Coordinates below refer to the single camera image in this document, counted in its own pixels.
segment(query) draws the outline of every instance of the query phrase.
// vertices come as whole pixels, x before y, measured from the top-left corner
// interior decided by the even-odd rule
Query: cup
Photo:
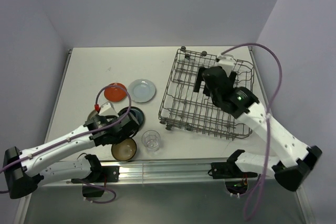
[[[153,130],[146,131],[141,137],[142,144],[151,153],[156,152],[160,148],[160,141],[160,134]]]

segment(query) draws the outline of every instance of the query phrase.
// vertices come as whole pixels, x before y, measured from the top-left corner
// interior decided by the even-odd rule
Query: metal wire rack
[[[159,110],[160,123],[166,125],[166,130],[177,127],[232,140],[251,135],[249,127],[212,104],[211,98],[203,94],[203,82],[199,93],[193,92],[199,67],[212,67],[215,62],[216,56],[205,51],[189,51],[185,47],[177,50]],[[253,91],[253,64],[235,60],[234,71],[234,85]]]

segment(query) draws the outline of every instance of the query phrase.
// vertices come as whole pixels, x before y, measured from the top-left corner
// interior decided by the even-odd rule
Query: small plate
[[[145,79],[139,79],[133,81],[129,85],[128,92],[132,101],[144,103],[150,101],[154,97],[156,88],[153,82]]]
[[[118,82],[111,83],[110,85],[119,86],[119,87],[126,90],[126,87],[123,84],[118,83]],[[115,88],[115,87],[110,87],[110,88],[107,88],[107,89],[104,90],[104,96],[107,100],[109,100],[111,102],[120,102],[127,95],[122,89],[118,89],[118,88]]]

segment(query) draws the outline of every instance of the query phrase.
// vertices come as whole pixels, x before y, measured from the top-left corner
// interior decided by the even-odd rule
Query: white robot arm
[[[267,140],[266,117],[269,117],[271,138],[270,147],[277,154],[268,158],[266,175],[290,191],[296,191],[314,168],[322,151],[317,146],[309,147],[290,134],[270,114],[265,114],[265,107],[247,88],[234,88],[237,73],[232,72],[234,60],[230,55],[220,55],[214,67],[200,68],[194,92],[199,92],[201,82],[205,82],[203,93],[212,98],[215,106],[231,114],[238,121],[246,124],[261,139]],[[235,151],[226,164],[212,165],[214,178],[243,177],[246,173],[261,174],[265,156]]]
[[[76,161],[60,160],[98,145],[118,144],[125,140],[139,128],[137,119],[131,113],[115,126],[98,130],[121,117],[108,102],[102,105],[99,114],[62,137],[22,151],[16,147],[8,149],[4,167],[22,160],[4,171],[10,198],[24,197],[42,185],[65,179],[96,181],[102,167],[95,155],[86,155]]]

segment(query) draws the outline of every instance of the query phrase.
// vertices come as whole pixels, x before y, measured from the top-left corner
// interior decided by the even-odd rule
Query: table surface
[[[132,104],[140,108],[146,118],[143,128],[134,137],[138,151],[133,159],[229,157],[237,149],[244,149],[254,154],[264,154],[265,142],[255,133],[246,139],[232,141],[186,130],[167,131],[165,125],[159,123],[160,104],[178,48],[74,48],[68,62],[47,142],[82,125],[93,110],[96,94],[102,87],[113,82],[120,82],[128,87],[136,79],[148,79],[156,86],[155,97],[147,104]],[[188,50],[207,51],[214,55],[227,48],[229,47],[187,47]],[[230,54],[235,59],[252,62],[247,47],[235,49]],[[262,103],[265,103],[260,83],[256,77],[253,88],[254,94]],[[106,99],[102,94],[99,104],[105,102]],[[127,99],[114,104],[116,111],[126,106],[128,106]],[[148,153],[141,143],[141,136],[147,130],[156,130],[161,135],[163,146],[154,154]],[[100,160],[114,160],[110,145],[98,146],[85,152],[97,155]],[[74,160],[79,154],[73,154],[64,160]]]

